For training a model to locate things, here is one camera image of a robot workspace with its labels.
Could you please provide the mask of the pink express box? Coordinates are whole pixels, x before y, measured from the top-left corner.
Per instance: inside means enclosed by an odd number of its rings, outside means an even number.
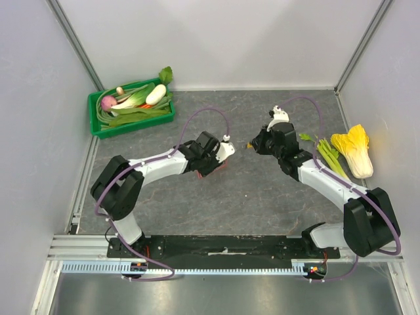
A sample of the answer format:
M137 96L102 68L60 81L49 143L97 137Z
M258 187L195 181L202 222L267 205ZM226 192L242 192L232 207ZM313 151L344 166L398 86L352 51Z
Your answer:
M204 177L207 177L208 175L212 175L213 173L220 171L221 169L224 169L228 165L228 161L223 161L218 167L216 167L213 171L211 171L207 175L202 175L199 171L197 171L197 176L199 179L203 179Z

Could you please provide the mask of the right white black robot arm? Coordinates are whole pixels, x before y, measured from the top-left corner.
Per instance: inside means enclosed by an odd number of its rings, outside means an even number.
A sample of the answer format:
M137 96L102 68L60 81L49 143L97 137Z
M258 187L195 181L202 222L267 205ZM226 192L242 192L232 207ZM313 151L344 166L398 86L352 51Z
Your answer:
M319 223L303 232L300 243L305 257L316 258L326 247L347 247L360 257L396 244L401 252L401 231L388 194L369 190L336 175L314 156L300 148L292 123L265 125L250 142L260 155L274 156L280 169L291 178L319 192L343 212L339 224Z

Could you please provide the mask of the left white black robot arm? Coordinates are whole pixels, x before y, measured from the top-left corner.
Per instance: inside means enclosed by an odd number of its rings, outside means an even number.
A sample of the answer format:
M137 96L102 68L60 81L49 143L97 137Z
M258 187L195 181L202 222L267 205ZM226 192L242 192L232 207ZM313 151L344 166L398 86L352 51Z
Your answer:
M144 186L170 176L198 172L201 177L224 165L235 148L228 137L218 140L207 131L195 140L179 144L144 159L113 157L91 188L95 212L110 221L120 238L121 250L130 258L144 251L145 235L133 210Z

